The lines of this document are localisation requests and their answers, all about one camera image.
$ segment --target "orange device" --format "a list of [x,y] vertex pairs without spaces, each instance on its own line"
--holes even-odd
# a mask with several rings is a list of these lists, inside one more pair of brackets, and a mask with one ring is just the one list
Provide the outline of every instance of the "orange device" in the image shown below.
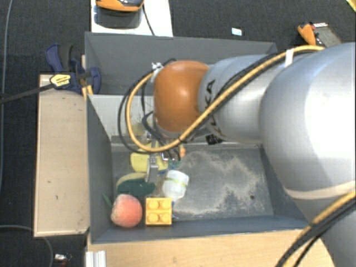
[[144,0],[95,0],[96,22],[108,28],[137,28]]
[[301,24],[298,26],[298,33],[311,46],[331,47],[342,43],[327,23]]

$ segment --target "yellow sponge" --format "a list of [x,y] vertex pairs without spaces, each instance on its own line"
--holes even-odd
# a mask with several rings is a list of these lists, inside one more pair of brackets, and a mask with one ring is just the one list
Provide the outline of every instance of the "yellow sponge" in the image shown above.
[[[147,172],[147,161],[149,159],[148,154],[138,154],[133,152],[130,155],[130,161],[131,161],[131,166],[135,172]],[[158,165],[158,170],[165,170],[168,168],[168,162],[164,162],[162,160],[162,157],[159,155],[156,156],[156,162]]]

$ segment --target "yellow lego brick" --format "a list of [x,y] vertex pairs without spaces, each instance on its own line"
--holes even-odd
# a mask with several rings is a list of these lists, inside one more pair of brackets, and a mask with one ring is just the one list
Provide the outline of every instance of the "yellow lego brick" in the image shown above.
[[171,225],[172,199],[146,198],[146,225]]

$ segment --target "yellow cable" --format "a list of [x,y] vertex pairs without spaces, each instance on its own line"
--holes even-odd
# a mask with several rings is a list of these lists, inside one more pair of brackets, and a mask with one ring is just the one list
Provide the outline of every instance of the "yellow cable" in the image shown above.
[[[300,52],[300,51],[321,51],[323,50],[324,47],[319,47],[319,46],[300,46],[293,48],[293,52]],[[185,140],[189,134],[193,132],[194,129],[198,127],[199,124],[203,122],[203,120],[208,117],[208,115],[216,108],[218,107],[219,104],[223,102],[224,99],[226,99],[231,93],[233,93],[237,88],[239,88],[244,82],[246,82],[248,79],[252,78],[255,74],[257,74],[259,71],[263,70],[265,67],[268,67],[270,64],[274,63],[275,61],[278,61],[282,58],[284,58],[286,55],[285,52],[272,57],[271,59],[265,61],[264,63],[260,64],[259,66],[255,67],[253,70],[248,72],[246,75],[244,75],[242,78],[237,80],[234,84],[232,84],[226,91],[224,91],[213,103],[210,104],[210,106],[194,121],[194,123],[187,128],[186,131],[184,131],[181,136],[178,139],[175,139],[173,142],[170,144],[167,144],[165,146],[161,146],[159,148],[153,148],[153,147],[148,147],[142,144],[135,136],[133,133],[132,125],[131,125],[131,104],[132,100],[134,99],[135,94],[137,91],[141,88],[141,86],[146,83],[153,75],[153,73],[149,73],[146,77],[144,77],[132,90],[130,96],[128,97],[127,104],[126,104],[126,125],[127,125],[127,131],[128,134],[130,135],[130,138],[134,142],[135,145],[137,145],[139,148],[147,151],[147,152],[163,152],[169,149],[172,149],[179,144],[183,140]]]
[[[351,200],[352,198],[356,197],[356,192],[352,191],[349,192],[347,194],[345,194],[344,196],[340,197],[339,199],[337,199],[336,201],[334,201],[330,206],[328,206],[325,210],[323,210],[322,212],[320,212],[302,231],[301,233],[297,236],[297,238],[295,239],[295,242],[297,240],[299,240],[303,235],[305,235],[310,229],[312,229],[313,225],[323,221],[324,219],[326,219],[328,216],[330,216],[334,211],[336,211],[338,208],[340,208],[341,206],[343,206],[344,204],[346,204],[346,202],[348,202],[349,200]],[[289,256],[288,260],[283,264],[283,267],[287,267],[290,266],[289,263],[291,261],[291,256],[292,254]]]

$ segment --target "toy fruit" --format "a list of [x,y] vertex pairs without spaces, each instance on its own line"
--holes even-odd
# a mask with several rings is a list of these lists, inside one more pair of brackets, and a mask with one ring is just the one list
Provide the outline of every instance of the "toy fruit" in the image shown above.
[[112,207],[111,220],[123,228],[132,228],[142,219],[142,206],[139,200],[131,195],[119,195]]

